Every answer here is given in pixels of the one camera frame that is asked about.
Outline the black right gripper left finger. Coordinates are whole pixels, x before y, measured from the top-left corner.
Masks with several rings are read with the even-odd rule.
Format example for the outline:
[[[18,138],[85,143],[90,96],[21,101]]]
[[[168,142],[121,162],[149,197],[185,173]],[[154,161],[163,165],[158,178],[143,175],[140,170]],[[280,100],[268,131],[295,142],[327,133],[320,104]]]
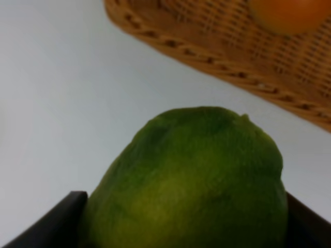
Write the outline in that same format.
[[[77,247],[77,226],[87,193],[71,191],[56,206],[4,247]]]

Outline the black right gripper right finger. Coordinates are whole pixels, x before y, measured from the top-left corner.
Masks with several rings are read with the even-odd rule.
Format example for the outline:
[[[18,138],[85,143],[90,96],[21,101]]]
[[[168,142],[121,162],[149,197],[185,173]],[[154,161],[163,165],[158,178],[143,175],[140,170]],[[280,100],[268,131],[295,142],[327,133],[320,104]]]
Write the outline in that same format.
[[[330,248],[330,222],[319,216],[290,193],[285,247]]]

